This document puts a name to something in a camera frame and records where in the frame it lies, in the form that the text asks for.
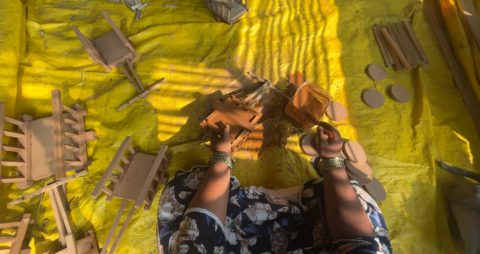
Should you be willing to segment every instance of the wooden disc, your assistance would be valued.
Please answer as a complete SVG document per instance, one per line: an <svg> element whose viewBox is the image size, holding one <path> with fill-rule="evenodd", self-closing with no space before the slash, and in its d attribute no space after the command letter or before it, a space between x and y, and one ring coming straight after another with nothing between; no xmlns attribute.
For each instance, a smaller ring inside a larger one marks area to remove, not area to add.
<svg viewBox="0 0 480 254"><path fill-rule="evenodd" d="M381 65L371 64L368 67L368 77L373 81L382 81L387 78L387 71Z"/></svg>
<svg viewBox="0 0 480 254"><path fill-rule="evenodd" d="M340 122L347 117L347 109L340 102L332 101L327 106L325 114L330 120Z"/></svg>
<svg viewBox="0 0 480 254"><path fill-rule="evenodd" d="M365 185L365 190L367 190L375 201L381 202L387 198L387 192L385 191L384 186L375 177L370 183Z"/></svg>
<svg viewBox="0 0 480 254"><path fill-rule="evenodd" d="M374 178L371 174L368 177L363 177L362 178L362 177L359 177L359 176L351 173L348 170L345 170L345 171L347 172L346 174L348 175L348 177L350 177L352 180L357 181L359 183L359 185L363 185L363 186L370 183Z"/></svg>
<svg viewBox="0 0 480 254"><path fill-rule="evenodd" d="M370 165L370 163L368 163L368 161L365 161L361 164L357 164L347 159L345 160L345 166L348 171L357 175L358 177L365 178L372 175L371 173L372 166Z"/></svg>
<svg viewBox="0 0 480 254"><path fill-rule="evenodd" d="M370 108L379 108L385 104L385 97L381 92L368 89L363 93L363 102Z"/></svg>
<svg viewBox="0 0 480 254"><path fill-rule="evenodd" d="M353 163L364 163L367 161L367 153L365 153L365 150L360 144L353 140L349 140L343 144L343 153L346 158Z"/></svg>
<svg viewBox="0 0 480 254"><path fill-rule="evenodd" d="M315 146L315 139L317 135L315 134L308 134L300 142L301 150L311 157L320 156L317 151L317 146Z"/></svg>
<svg viewBox="0 0 480 254"><path fill-rule="evenodd" d="M406 103L410 101L410 93L408 92L405 87L401 85L393 85L390 87L388 90L390 93L390 96L393 98L393 100L400 102L400 103Z"/></svg>

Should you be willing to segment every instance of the floral skirt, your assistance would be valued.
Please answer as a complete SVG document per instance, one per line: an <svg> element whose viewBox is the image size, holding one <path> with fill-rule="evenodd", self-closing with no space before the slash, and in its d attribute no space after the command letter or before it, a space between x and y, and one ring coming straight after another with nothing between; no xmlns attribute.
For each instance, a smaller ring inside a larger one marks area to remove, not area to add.
<svg viewBox="0 0 480 254"><path fill-rule="evenodd" d="M332 241L325 215L322 179L298 187L289 200L275 191L241 187L230 177L226 221L202 208L187 207L208 166L179 170L158 206L159 253L392 253L387 225L373 198L352 181L376 237Z"/></svg>

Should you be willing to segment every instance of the bangle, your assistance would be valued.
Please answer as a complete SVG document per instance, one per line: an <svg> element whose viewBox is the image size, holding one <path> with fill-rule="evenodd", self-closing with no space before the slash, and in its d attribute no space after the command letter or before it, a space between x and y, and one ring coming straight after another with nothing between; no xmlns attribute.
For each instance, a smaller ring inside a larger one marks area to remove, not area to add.
<svg viewBox="0 0 480 254"><path fill-rule="evenodd" d="M225 163L227 166L230 167L230 175L233 173L233 166L235 165L235 159L233 156L226 152L215 152L213 155L208 159L208 165L211 165L215 162L222 162Z"/></svg>
<svg viewBox="0 0 480 254"><path fill-rule="evenodd" d="M345 167L344 159L337 156L322 159L318 162L318 170L321 174L323 174L324 171L334 167Z"/></svg>

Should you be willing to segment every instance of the yellow tarpaulin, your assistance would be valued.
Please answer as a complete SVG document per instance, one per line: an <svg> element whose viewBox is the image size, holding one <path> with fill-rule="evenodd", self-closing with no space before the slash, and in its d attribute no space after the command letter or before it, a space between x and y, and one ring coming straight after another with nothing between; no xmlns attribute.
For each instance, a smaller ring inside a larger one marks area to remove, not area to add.
<svg viewBox="0 0 480 254"><path fill-rule="evenodd" d="M90 194L126 136L144 153L156 154L160 145L168 145L172 158L167 175L172 177L180 168L207 163L210 151L196 140L199 123L222 94L259 86L247 71L288 93L287 77L299 71L347 107L347 119L333 124L343 137L365 148L373 175L387 190L379 205L394 252L455 252L458 240L447 224L451 216L444 194L459 178L439 170L436 161L480 170L474 163L479 137L422 15L422 0L249 0L252 11L232 26L215 22L205 0L142 2L148 5L137 21L125 5L105 0L0 0L0 101L6 103L6 114L51 116L51 91L60 89L63 104L79 103L88 110L85 128L99 136L87 143L89 173L67 183L77 239L93 228L103 247L121 201ZM165 8L165 3L178 8ZM134 87L119 69L106 73L93 63L71 29L76 25L91 39L107 33L111 28L101 10L135 43L139 58L134 66L142 83L150 87L168 79L122 111L117 107L136 95ZM365 69L382 64L382 58L371 28L401 20L412 22L430 65L401 72L388 68L386 80L373 82ZM394 84L406 87L411 101L393 101L388 89ZM363 104L366 89L383 93L385 105L371 109ZM291 125L283 116L286 100L274 91L261 104L261 125L236 154L234 175L241 184L281 188L318 177L298 145L300 137L315 130L303 132ZM2 174L15 173L3 167ZM15 206L7 203L42 184L37 181L28 190L1 184L1 221L18 221L22 213L34 217L39 195ZM118 253L158 252L160 191L149 211L135 213ZM46 193L29 245L35 253L54 252L57 241Z"/></svg>

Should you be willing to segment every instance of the chair seat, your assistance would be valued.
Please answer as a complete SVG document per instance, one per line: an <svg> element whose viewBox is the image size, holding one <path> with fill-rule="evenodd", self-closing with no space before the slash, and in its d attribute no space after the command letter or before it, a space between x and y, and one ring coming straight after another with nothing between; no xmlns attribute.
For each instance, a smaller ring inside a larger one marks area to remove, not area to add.
<svg viewBox="0 0 480 254"><path fill-rule="evenodd" d="M93 43L108 66L115 66L133 54L113 30L93 40Z"/></svg>

